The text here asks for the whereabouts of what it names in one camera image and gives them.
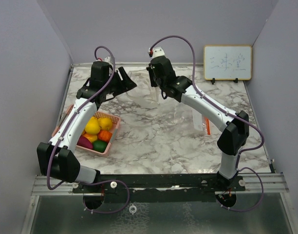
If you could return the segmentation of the clear zip top bag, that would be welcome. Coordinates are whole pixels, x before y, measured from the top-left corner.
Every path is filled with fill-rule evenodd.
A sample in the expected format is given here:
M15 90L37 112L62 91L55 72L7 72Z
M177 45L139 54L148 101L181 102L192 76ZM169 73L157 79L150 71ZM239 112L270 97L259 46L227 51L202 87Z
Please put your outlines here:
M129 71L129 77L137 85L136 88L128 91L127 97L140 105L141 108L157 109L160 107L158 91L159 89L151 86L149 73L146 69L139 71Z

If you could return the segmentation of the pink plastic basket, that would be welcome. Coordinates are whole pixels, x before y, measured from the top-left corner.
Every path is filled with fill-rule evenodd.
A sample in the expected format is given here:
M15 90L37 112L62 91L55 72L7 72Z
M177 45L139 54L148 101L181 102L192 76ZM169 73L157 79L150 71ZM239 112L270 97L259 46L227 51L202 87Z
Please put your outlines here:
M92 103L83 108L79 102L70 106L64 121L55 129L50 142L59 141L60 148L66 146L72 152L79 148L98 156L108 154L115 139L121 119L99 112Z

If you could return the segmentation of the yellow toy lemon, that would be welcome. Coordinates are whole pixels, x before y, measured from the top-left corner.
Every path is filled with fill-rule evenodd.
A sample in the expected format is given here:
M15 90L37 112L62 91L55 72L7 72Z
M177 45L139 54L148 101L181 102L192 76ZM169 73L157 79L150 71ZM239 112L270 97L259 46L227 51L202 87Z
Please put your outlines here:
M91 117L84 128L85 132L89 135L97 135L100 129L98 118L96 117Z

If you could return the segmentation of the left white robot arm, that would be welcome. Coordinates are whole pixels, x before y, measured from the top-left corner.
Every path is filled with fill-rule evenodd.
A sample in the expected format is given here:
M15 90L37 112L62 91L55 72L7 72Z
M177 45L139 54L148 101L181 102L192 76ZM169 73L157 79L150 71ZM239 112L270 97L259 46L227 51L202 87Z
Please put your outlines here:
M115 69L108 62L95 61L90 77L78 90L73 108L56 134L37 147L41 174L63 182L82 182L89 192L98 191L101 185L99 171L79 163L74 155L76 144L107 95L115 97L136 86L123 67Z

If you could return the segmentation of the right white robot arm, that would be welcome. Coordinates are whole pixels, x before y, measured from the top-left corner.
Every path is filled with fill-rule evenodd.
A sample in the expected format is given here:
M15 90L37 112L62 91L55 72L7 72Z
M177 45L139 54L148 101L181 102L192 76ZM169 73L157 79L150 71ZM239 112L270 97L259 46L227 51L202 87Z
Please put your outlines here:
M218 171L217 185L227 191L234 186L234 177L238 174L238 152L249 136L248 124L237 117L249 121L244 111L236 113L213 100L200 95L192 85L192 80L177 76L171 62L165 56L153 58L147 67L151 85L159 87L162 97L173 98L208 118L221 131L217 145L222 152L221 165Z

